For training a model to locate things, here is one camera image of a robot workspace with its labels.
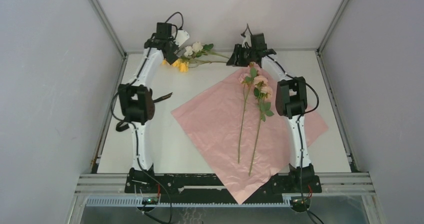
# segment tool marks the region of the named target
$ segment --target gray wall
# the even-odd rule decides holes
[[[317,48],[342,0],[99,0],[125,50],[142,51],[140,36],[175,11],[195,41],[233,50],[246,23],[264,33],[268,46]],[[171,20],[180,26],[179,16]]]
[[[121,58],[88,0],[0,6],[0,222],[63,223]]]
[[[325,48],[362,170],[388,223],[422,223],[424,0],[351,0]]]

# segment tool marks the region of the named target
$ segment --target white tabletop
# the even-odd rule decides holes
[[[311,147],[309,156],[315,172],[350,172],[346,152],[331,108],[317,58],[313,51],[281,51],[278,61],[286,70],[305,77],[320,96],[318,112],[328,125],[328,131],[321,135]],[[142,55],[129,55],[123,83],[128,82],[140,64]],[[153,98],[173,92],[171,98],[155,105],[151,120],[150,137],[155,173],[213,173],[189,137],[171,115],[171,111],[191,98],[223,80],[236,71],[237,67],[213,63],[201,65],[181,73],[171,66],[160,66],[152,83]],[[314,94],[308,89],[308,104],[316,103]],[[119,101],[115,114],[122,117]],[[132,165],[132,136],[130,131],[117,132],[118,121],[112,119],[103,151],[98,173],[128,173]],[[281,172],[288,172],[288,166]]]

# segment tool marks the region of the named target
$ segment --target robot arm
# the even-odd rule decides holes
[[[175,51],[189,38],[184,30],[171,35],[171,29],[171,24],[157,24],[156,33],[144,45],[143,58],[134,76],[118,88],[124,121],[129,123],[133,137],[132,167],[138,171],[153,171],[149,139],[149,120],[155,114],[152,79],[164,59],[170,64],[178,59]]]
[[[290,98],[291,96],[293,96],[292,98],[294,99],[297,94],[299,96],[302,95],[299,92],[303,92],[303,91],[306,92],[306,88],[299,90],[299,88],[302,88],[302,83],[299,83],[299,82],[293,85],[293,87],[295,88],[295,91],[293,91],[293,89],[290,89],[289,83],[293,81],[293,79],[287,76],[287,73],[283,72],[283,70],[278,66],[278,64],[275,62],[275,57],[272,57],[272,58],[273,59],[266,56],[262,58],[261,63],[262,63],[262,68],[267,70],[268,73],[272,73],[271,74],[272,77],[278,80],[277,99],[281,99],[284,97]],[[287,112],[288,109],[286,108],[286,110],[284,110],[284,108],[282,107],[284,103],[281,103],[280,101],[276,100],[276,107],[277,107],[277,104],[279,105],[278,106],[279,108],[277,108],[278,114],[280,116],[286,117],[284,118],[284,120],[287,124],[288,131],[290,133],[289,134],[290,142],[292,144],[290,147],[290,165],[291,167],[294,167],[295,169],[298,167],[308,167],[311,164],[311,160],[307,152],[308,147],[306,145],[306,137],[305,137],[304,112],[305,112],[306,106],[304,106],[304,108],[300,107],[299,108],[300,111],[296,113],[297,115],[293,115],[292,113],[289,117],[289,114]],[[303,161],[301,165],[300,157],[302,156],[302,151],[303,151]]]
[[[246,67],[253,61],[278,80],[275,106],[278,114],[285,117],[291,141],[289,176],[295,189],[307,190],[308,185],[319,180],[319,177],[315,175],[307,152],[304,115],[307,113],[308,102],[305,79],[289,75],[275,58],[271,57],[275,56],[276,52],[267,48],[263,34],[241,36],[243,43],[235,45],[227,65]]]

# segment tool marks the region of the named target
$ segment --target wrapping paper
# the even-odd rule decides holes
[[[244,115],[240,164],[237,162],[244,101],[243,85],[238,78],[247,71],[248,68],[239,69],[172,111],[174,118],[238,204],[242,204],[290,161],[286,123],[275,108],[277,82],[265,70],[261,70],[274,91],[271,99],[274,116],[267,117],[266,122],[261,123],[249,176],[259,122],[259,110],[251,91]],[[326,123],[316,112],[305,116],[308,146],[327,130]]]

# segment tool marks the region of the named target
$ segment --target black strap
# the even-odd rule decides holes
[[[153,103],[157,103],[157,102],[160,102],[162,100],[169,99],[171,96],[172,96],[172,92],[153,100]],[[123,131],[127,130],[129,128],[128,122],[129,122],[129,119],[127,117],[125,117],[122,121],[118,122],[118,124],[115,127],[115,130],[117,132],[123,132]]]
[[[160,101],[162,101],[162,100],[169,99],[171,96],[172,96],[172,92],[171,92],[171,93],[169,93],[169,94],[167,94],[167,95],[161,96],[161,97],[159,97],[159,98],[157,98],[157,99],[153,100],[153,103],[157,103],[157,102],[160,102]]]

